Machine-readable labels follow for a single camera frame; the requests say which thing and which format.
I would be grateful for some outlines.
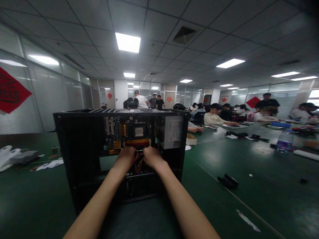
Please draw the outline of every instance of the water bottle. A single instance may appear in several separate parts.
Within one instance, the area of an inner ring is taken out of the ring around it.
[[[293,142],[293,135],[291,132],[293,132],[293,130],[286,129],[285,132],[280,134],[276,144],[277,151],[287,152],[291,149]]]

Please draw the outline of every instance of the paper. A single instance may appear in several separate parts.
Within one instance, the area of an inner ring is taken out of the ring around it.
[[[63,159],[59,158],[58,160],[53,160],[51,163],[46,163],[40,167],[37,168],[36,171],[41,170],[41,169],[46,169],[46,168],[54,168],[58,165],[63,164]]]

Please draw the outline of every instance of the red object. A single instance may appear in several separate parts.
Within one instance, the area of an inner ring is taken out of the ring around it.
[[[0,67],[0,110],[10,114],[32,93]]]
[[[258,97],[254,97],[246,102],[247,105],[249,105],[251,108],[255,108],[255,105],[260,101]]]

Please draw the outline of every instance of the air vent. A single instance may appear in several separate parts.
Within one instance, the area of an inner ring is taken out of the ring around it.
[[[174,37],[173,41],[177,42],[182,45],[187,45],[187,43],[193,38],[193,36],[196,34],[195,30],[182,27],[176,36]]]
[[[299,63],[299,62],[301,62],[301,61],[300,60],[293,60],[293,61],[288,61],[288,62],[285,62],[285,63],[281,63],[278,66],[287,66],[287,65],[291,65],[291,64],[295,64],[295,63]]]

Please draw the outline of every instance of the ceiling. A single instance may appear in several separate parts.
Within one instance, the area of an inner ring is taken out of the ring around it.
[[[319,76],[317,25],[297,2],[0,0],[0,20],[90,77],[248,87],[292,82],[271,77],[290,71]],[[172,41],[181,27],[196,31],[187,45]],[[139,53],[119,51],[115,32],[141,37]],[[246,62],[216,67],[232,58]]]

